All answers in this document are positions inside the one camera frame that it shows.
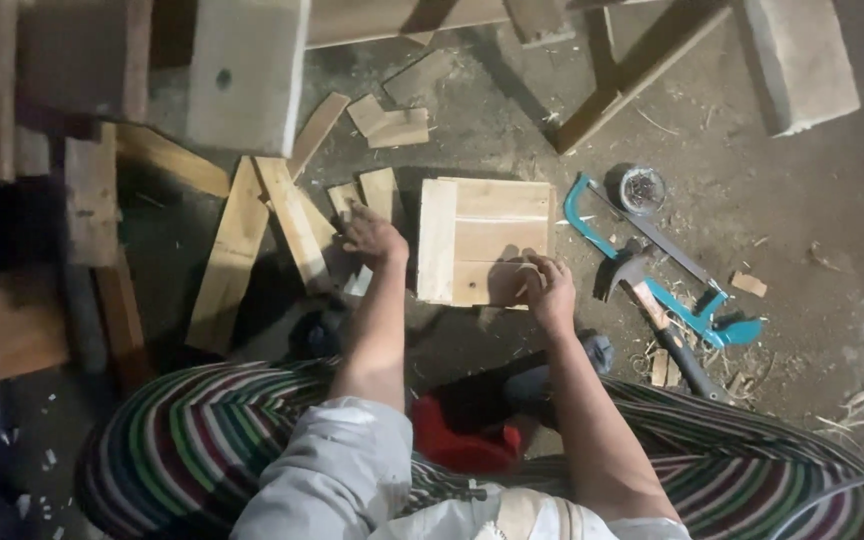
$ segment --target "dirt floor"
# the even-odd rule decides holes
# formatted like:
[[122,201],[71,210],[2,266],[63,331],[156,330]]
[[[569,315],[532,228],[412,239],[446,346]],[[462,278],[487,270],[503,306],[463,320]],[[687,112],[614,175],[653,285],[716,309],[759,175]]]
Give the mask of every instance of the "dirt floor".
[[[654,2],[611,11],[619,60],[665,7],[665,2]],[[830,425],[819,417],[844,420],[842,405],[864,388],[864,3],[841,2],[838,9],[863,102],[860,111],[795,136],[768,137],[736,23],[728,19],[577,152],[563,157],[546,134],[596,87],[591,61],[593,51],[601,50],[596,47],[602,34],[585,37],[588,25],[598,28],[594,20],[577,16],[579,38],[529,51],[522,50],[507,24],[443,31],[428,48],[396,38],[312,51],[306,55],[302,117],[330,92],[353,100],[373,93],[386,109],[394,109],[381,83],[430,49],[452,55],[455,67],[414,100],[429,110],[431,142],[369,150],[344,115],[298,183],[331,215],[326,188],[352,182],[361,172],[394,167],[406,211],[418,222],[417,190],[423,178],[468,175],[548,182],[562,201],[580,171],[601,178],[621,163],[651,166],[670,190],[654,218],[656,225],[720,284],[738,270],[768,285],[764,298],[726,286],[734,299],[724,313],[761,316],[764,328],[750,346],[728,347],[714,359],[702,354],[707,370],[723,386],[738,373],[752,380],[736,392],[744,398],[738,399],[741,407],[810,431],[826,430]],[[184,99],[179,90],[183,77],[174,72],[153,78],[155,115],[174,115]],[[236,158],[203,154],[229,171]],[[120,182],[123,239],[146,336],[160,364],[177,367],[186,362],[177,356],[178,345],[222,202],[169,178],[151,181],[126,171]],[[588,224],[604,237],[615,234],[618,244],[635,233],[591,193],[583,196],[581,215],[594,216]],[[625,295],[609,304],[593,298],[602,256],[569,225],[557,229],[558,256],[571,267],[578,286],[578,328],[611,338],[618,350],[614,374],[644,381],[648,364],[643,355],[652,337],[642,315]],[[818,257],[837,270],[810,255],[815,242]],[[273,337],[260,335],[282,319],[300,290],[288,253],[276,244],[276,235],[267,234],[236,331],[239,356],[251,360],[282,353],[282,324]],[[652,273],[685,298],[703,292],[672,261]],[[521,312],[410,301],[408,321],[407,377],[418,390],[502,365],[542,346]],[[95,415],[78,409],[80,387],[64,374],[30,379],[35,390],[27,399],[36,404],[29,413],[35,424],[26,431],[38,433],[30,439],[40,440],[26,443],[32,457],[20,476],[50,500],[64,502],[75,448]],[[51,393],[58,399],[48,403]],[[78,421],[57,414],[63,407]],[[50,409],[48,414],[42,408]],[[864,412],[857,418],[864,418]],[[822,433],[864,453],[864,425],[847,438],[831,430]],[[39,445],[62,448],[56,470],[41,470]],[[554,437],[546,436],[533,453],[555,446]],[[32,495],[36,501],[40,496]],[[70,531],[82,526],[72,510],[59,518]],[[41,523],[42,537],[51,537],[56,522]]]

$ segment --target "white shirt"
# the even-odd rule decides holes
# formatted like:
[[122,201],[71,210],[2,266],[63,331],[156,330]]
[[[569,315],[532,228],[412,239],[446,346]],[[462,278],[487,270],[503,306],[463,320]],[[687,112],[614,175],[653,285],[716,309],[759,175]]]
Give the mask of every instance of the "white shirt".
[[[515,526],[523,540],[560,540],[572,524],[582,540],[689,540],[684,525],[667,518],[603,521],[592,510],[554,497],[506,492],[479,485],[485,500],[451,499],[392,519],[412,487],[412,423],[391,407],[358,398],[310,407],[295,424],[282,456],[259,477],[230,540],[492,540],[510,537],[519,519],[512,498],[534,507],[528,524]],[[512,490],[515,492],[529,490]]]

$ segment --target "hammer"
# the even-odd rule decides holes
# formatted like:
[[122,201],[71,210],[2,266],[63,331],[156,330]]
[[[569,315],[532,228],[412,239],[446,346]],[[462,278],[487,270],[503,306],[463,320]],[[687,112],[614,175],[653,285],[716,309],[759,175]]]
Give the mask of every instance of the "hammer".
[[648,283],[645,282],[644,266],[653,258],[656,251],[655,244],[642,249],[642,244],[636,240],[630,240],[625,251],[628,255],[615,260],[614,271],[608,289],[606,289],[604,300],[608,302],[612,291],[621,282],[625,282],[629,287],[629,294],[637,300],[639,307],[648,315],[658,343],[669,352],[669,357],[678,364],[678,371],[685,378],[692,393],[705,399],[728,403],[729,394],[722,386],[713,382],[702,369],[702,366],[695,359],[689,342],[683,338],[679,329],[672,325],[666,310],[652,295]]

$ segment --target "left hand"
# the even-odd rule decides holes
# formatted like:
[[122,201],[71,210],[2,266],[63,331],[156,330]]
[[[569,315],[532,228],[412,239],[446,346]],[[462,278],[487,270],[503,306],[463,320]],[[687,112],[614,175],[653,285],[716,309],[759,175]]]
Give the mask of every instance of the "left hand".
[[409,260],[409,244],[399,231],[362,202],[351,203],[351,215],[345,225],[345,251],[358,253],[363,263],[375,271],[381,264]]

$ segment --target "hammer head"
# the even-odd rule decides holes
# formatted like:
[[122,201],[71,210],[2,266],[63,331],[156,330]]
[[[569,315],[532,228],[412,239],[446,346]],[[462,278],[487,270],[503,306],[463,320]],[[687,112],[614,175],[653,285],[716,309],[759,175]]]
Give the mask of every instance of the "hammer head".
[[629,287],[635,287],[644,282],[645,264],[652,261],[655,252],[655,244],[649,244],[649,246],[642,248],[642,244],[638,240],[630,239],[613,264],[611,280],[603,300],[608,302],[612,292],[622,282],[629,284]]

